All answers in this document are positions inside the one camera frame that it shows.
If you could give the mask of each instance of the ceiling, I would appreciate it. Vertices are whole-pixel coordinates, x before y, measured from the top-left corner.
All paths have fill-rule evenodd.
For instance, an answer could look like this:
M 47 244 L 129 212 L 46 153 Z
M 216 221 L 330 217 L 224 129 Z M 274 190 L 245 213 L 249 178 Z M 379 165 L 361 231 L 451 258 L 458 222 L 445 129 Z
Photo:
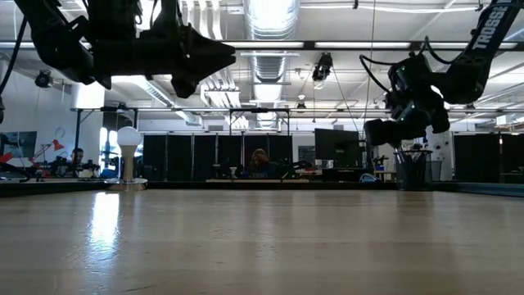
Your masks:
M 81 1 L 62 1 L 63 10 L 69 19 L 83 14 Z M 246 39 L 246 25 L 242 8 L 242 0 L 222 0 L 221 25 L 225 39 Z M 348 8 L 328 9 L 333 6 L 346 5 Z M 302 0 L 296 27 L 296 40 L 359 40 L 359 41 L 421 41 L 428 35 L 431 40 L 438 41 L 469 41 L 470 31 L 477 25 L 480 12 L 461 11 L 431 14 L 397 13 L 379 11 L 382 8 L 397 8 L 406 10 L 415 9 L 441 9 L 441 8 L 465 8 L 477 7 L 478 1 L 441 1 L 441 0 L 389 0 L 389 1 L 359 1 L 359 9 L 351 9 L 352 1 L 326 1 L 326 0 Z M 376 5 L 377 10 L 367 9 Z M 13 1 L 0 1 L 0 39 L 14 40 L 17 26 L 19 26 L 22 15 L 17 10 Z M 198 27 L 198 9 L 196 9 L 196 24 Z M 513 24 L 508 34 L 512 35 L 524 28 L 524 13 Z M 30 40 L 27 32 L 25 39 Z M 513 36 L 512 41 L 522 41 L 518 34 Z M 283 86 L 282 99 L 278 107 L 296 107 L 298 95 L 304 94 L 305 104 L 308 108 L 334 108 L 344 107 L 344 99 L 350 107 L 382 107 L 383 91 L 371 81 L 359 62 L 359 55 L 364 54 L 377 61 L 397 62 L 408 56 L 407 52 L 332 52 L 334 71 L 328 77 L 323 89 L 313 90 L 313 84 L 309 77 L 312 66 L 318 60 L 321 52 L 299 51 L 298 56 L 289 57 L 287 63 L 285 86 Z M 452 59 L 458 52 L 437 52 L 444 59 Z M 433 70 L 442 70 L 442 65 L 428 55 Z M 38 70 L 48 69 L 34 51 L 20 52 L 17 61 L 17 69 L 29 74 L 37 73 Z M 503 93 L 506 89 L 514 90 L 511 93 L 483 102 L 482 98 L 478 105 L 483 108 L 519 107 L 518 102 L 524 106 L 524 52 L 506 52 L 495 58 L 491 68 L 491 75 L 503 73 L 491 79 L 485 90 L 485 97 Z M 252 101 L 252 77 L 250 63 L 246 57 L 237 52 L 237 62 L 230 66 L 235 84 L 240 90 L 240 100 L 245 107 L 250 106 Z M 372 66 L 376 77 L 385 85 L 389 85 L 387 79 L 387 66 Z M 53 75 L 58 79 L 64 78 L 60 73 L 54 71 Z M 194 97 L 188 100 L 177 98 L 174 95 L 169 80 L 165 77 L 157 77 L 156 82 L 163 90 L 172 96 L 179 105 L 190 107 L 202 107 L 198 91 Z M 154 107 L 152 98 L 136 85 L 130 83 L 115 84 L 114 90 L 106 93 L 108 101 L 123 101 L 131 107 Z M 316 116 L 348 117 L 348 113 L 322 113 Z M 494 114 L 485 114 L 477 118 L 493 118 Z M 310 113 L 300 116 L 311 116 Z M 452 117 L 462 118 L 464 115 L 453 114 Z

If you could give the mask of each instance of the wire mesh bin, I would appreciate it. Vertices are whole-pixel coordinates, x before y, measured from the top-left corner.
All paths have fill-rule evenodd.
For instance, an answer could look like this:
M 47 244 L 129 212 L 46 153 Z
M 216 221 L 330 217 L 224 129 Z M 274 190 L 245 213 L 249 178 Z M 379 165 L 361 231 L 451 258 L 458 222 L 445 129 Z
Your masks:
M 395 168 L 398 189 L 407 191 L 433 189 L 431 151 L 397 151 Z

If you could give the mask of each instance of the computer monitor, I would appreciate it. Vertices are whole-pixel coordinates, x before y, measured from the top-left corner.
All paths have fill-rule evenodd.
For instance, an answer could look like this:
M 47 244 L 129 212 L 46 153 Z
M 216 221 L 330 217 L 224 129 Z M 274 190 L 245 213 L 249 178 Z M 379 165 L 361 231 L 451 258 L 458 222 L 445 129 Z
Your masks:
M 317 160 L 333 160 L 335 168 L 362 167 L 358 132 L 315 129 L 314 141 Z

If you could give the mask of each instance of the white ceiling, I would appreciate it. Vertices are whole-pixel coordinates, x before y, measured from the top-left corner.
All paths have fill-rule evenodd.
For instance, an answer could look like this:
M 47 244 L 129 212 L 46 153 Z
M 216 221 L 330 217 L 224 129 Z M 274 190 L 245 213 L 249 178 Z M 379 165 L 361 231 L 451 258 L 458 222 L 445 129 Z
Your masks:
M 61 1 L 68 18 L 78 16 L 81 6 L 76 1 Z M 475 7 L 478 1 L 451 1 L 453 5 L 450 8 L 457 7 Z M 428 35 L 431 40 L 438 41 L 468 41 L 470 31 L 477 25 L 479 12 L 461 11 L 449 13 L 432 13 L 432 14 L 411 14 L 411 13 L 393 13 L 384 11 L 375 11 L 359 8 L 326 9 L 327 5 L 352 5 L 352 1 L 326 1 L 316 0 L 301 2 L 298 26 L 295 39 L 297 40 L 423 40 Z M 441 0 L 389 0 L 377 1 L 377 7 L 393 7 L 404 9 L 429 9 L 443 8 L 450 1 Z M 246 38 L 244 24 L 244 15 L 242 11 L 242 0 L 223 0 L 222 31 L 223 36 L 230 40 L 239 40 Z M 310 9 L 307 6 L 318 6 L 320 8 Z M 373 1 L 359 1 L 361 7 L 372 7 Z M 196 10 L 195 19 L 198 20 L 198 10 Z M 0 39 L 13 40 L 15 38 L 15 26 L 19 24 L 22 15 L 15 8 L 13 1 L 0 1 Z M 519 29 L 524 28 L 524 13 L 519 15 L 510 30 L 513 34 Z M 297 96 L 303 93 L 306 98 L 308 107 L 341 107 L 344 103 L 341 96 L 341 90 L 346 96 L 348 103 L 357 107 L 365 107 L 368 102 L 369 107 L 375 107 L 374 102 L 382 100 L 381 91 L 375 83 L 368 84 L 368 76 L 363 71 L 359 62 L 359 55 L 364 54 L 378 61 L 396 62 L 405 59 L 407 52 L 332 52 L 335 70 L 337 71 L 338 82 L 334 74 L 331 74 L 327 80 L 326 86 L 322 90 L 313 92 L 313 85 L 309 79 L 305 82 L 311 66 L 318 60 L 321 52 L 297 52 L 298 57 L 290 57 L 288 62 L 286 81 L 291 85 L 284 86 L 283 99 L 286 101 L 280 107 L 296 105 Z M 438 52 L 444 59 L 452 59 L 457 52 Z M 441 65 L 434 61 L 428 55 L 428 60 L 434 70 L 440 69 Z M 523 63 L 524 52 L 507 52 L 495 58 L 492 66 L 492 75 L 512 68 Z M 35 52 L 21 52 L 17 62 L 17 68 L 34 73 L 37 70 L 47 69 Z M 241 102 L 249 102 L 252 98 L 251 74 L 249 71 L 249 62 L 245 57 L 240 57 L 237 53 L 237 63 L 230 66 L 237 86 L 241 91 Z M 386 76 L 386 66 L 373 66 L 373 72 L 379 80 L 385 85 L 389 85 Z M 510 74 L 502 75 L 493 81 L 490 81 L 486 87 L 485 95 L 496 94 L 513 85 L 524 82 L 524 68 L 517 68 Z M 174 91 L 168 81 L 159 80 L 158 83 L 169 94 L 174 95 Z M 482 107 L 503 107 L 510 102 L 524 103 L 521 92 L 524 88 L 517 88 L 515 93 L 509 96 L 502 96 L 496 101 L 482 105 Z M 198 106 L 200 98 L 197 96 L 184 101 L 173 97 L 180 104 Z M 132 107 L 151 107 L 154 103 L 151 98 L 140 88 L 132 84 L 117 84 L 115 89 L 107 92 L 106 99 L 125 101 Z M 342 114 L 331 114 L 331 116 L 342 116 Z

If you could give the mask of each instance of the ventilation duct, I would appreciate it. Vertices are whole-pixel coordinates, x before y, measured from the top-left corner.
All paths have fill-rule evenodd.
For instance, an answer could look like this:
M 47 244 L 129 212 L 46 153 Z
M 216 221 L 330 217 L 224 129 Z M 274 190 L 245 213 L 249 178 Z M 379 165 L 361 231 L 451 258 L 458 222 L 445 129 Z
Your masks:
M 300 0 L 243 0 L 247 37 L 251 40 L 288 40 L 295 36 Z M 287 57 L 251 57 L 253 93 L 262 107 L 274 107 L 282 95 Z M 276 127 L 268 115 L 257 115 L 260 127 Z

